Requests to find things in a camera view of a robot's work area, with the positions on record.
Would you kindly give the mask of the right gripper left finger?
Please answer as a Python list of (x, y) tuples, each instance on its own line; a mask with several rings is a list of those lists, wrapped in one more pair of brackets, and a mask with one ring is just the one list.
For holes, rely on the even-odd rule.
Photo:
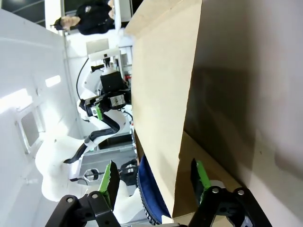
[(84, 227), (95, 220), (99, 227), (120, 226), (113, 214), (120, 176), (116, 163), (111, 161), (104, 172), (98, 190), (82, 198), (65, 195), (46, 223), (47, 227)]

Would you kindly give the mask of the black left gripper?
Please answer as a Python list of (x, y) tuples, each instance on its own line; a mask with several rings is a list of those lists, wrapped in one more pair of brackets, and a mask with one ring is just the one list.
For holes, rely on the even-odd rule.
[(102, 111), (119, 110), (131, 104), (131, 88), (122, 79), (120, 72), (100, 76), (100, 96), (80, 99), (79, 107), (88, 117), (103, 118)]

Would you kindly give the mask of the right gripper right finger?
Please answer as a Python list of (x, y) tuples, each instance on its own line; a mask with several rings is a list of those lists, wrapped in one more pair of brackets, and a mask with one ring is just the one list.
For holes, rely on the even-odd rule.
[(230, 192), (212, 186), (201, 161), (192, 160), (190, 179), (198, 202), (190, 227), (210, 227), (217, 216), (226, 217), (234, 227), (272, 226), (248, 188), (240, 187)]

